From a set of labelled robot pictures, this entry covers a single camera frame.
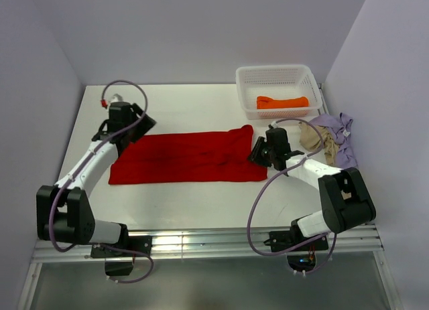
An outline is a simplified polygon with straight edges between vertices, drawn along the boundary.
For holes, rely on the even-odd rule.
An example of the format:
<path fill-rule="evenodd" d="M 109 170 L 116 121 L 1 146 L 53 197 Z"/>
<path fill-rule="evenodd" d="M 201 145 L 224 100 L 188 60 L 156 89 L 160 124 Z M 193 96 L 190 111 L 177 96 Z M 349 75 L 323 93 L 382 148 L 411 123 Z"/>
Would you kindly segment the red t-shirt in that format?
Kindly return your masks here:
<path fill-rule="evenodd" d="M 229 131 L 147 135 L 112 164 L 109 185 L 179 182 L 250 182 L 267 169 L 250 162 L 253 127 Z"/>

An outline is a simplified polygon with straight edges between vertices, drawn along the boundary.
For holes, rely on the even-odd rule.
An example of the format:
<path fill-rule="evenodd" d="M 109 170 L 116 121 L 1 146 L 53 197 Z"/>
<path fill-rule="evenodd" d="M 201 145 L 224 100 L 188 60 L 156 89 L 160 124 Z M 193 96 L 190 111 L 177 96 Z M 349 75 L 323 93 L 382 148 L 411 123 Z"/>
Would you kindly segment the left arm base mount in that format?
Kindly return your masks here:
<path fill-rule="evenodd" d="M 103 259 L 105 261 L 105 274 L 111 281 L 121 284 L 131 284 L 142 281 L 153 272 L 154 260 L 151 257 L 152 236 L 131 236 L 124 247 L 118 244 L 108 246 L 106 244 L 94 244 L 91 248 L 91 259 Z M 147 272 L 136 279 L 124 279 L 134 269 L 137 257 L 149 260 Z"/>

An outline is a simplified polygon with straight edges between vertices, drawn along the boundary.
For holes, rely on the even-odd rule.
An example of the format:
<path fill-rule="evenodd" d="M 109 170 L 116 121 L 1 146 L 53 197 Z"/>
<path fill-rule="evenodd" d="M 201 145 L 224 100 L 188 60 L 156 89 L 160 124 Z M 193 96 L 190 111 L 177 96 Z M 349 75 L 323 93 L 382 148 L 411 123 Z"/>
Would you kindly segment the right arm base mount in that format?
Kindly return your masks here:
<path fill-rule="evenodd" d="M 305 237 L 296 222 L 293 222 L 288 230 L 274 230 L 269 232 L 268 239 L 263 242 L 272 253 L 289 249 L 298 252 L 287 256 L 288 266 L 294 274 L 306 275 L 317 266 L 316 252 L 329 249 L 328 237 L 319 234 L 310 238 Z"/>

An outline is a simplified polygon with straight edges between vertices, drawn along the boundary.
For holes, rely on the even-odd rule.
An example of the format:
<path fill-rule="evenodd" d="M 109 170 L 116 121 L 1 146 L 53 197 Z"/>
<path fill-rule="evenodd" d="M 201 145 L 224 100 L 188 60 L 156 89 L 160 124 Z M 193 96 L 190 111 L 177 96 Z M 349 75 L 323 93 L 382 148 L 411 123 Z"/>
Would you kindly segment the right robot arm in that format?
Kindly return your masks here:
<path fill-rule="evenodd" d="M 293 177 L 318 190 L 321 208 L 291 223 L 290 242 L 303 250 L 319 234 L 339 234 L 376 217 L 376 209 L 360 171 L 341 169 L 313 160 L 301 151 L 291 150 L 283 128 L 269 128 L 259 137 L 248 160 L 273 167 L 278 174 Z"/>

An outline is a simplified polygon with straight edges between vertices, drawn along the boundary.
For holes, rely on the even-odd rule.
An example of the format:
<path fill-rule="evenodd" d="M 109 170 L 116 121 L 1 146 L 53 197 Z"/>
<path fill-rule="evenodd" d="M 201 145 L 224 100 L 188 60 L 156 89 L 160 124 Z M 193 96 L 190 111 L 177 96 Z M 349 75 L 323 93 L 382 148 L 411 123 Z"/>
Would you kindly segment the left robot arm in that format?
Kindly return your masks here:
<path fill-rule="evenodd" d="M 40 240 L 55 247 L 106 244 L 115 256 L 131 247 L 127 226 L 95 218 L 90 195 L 103 174 L 124 150 L 142 138 L 156 122 L 139 105 L 114 102 L 80 161 L 54 185 L 36 194 L 36 228 Z"/>

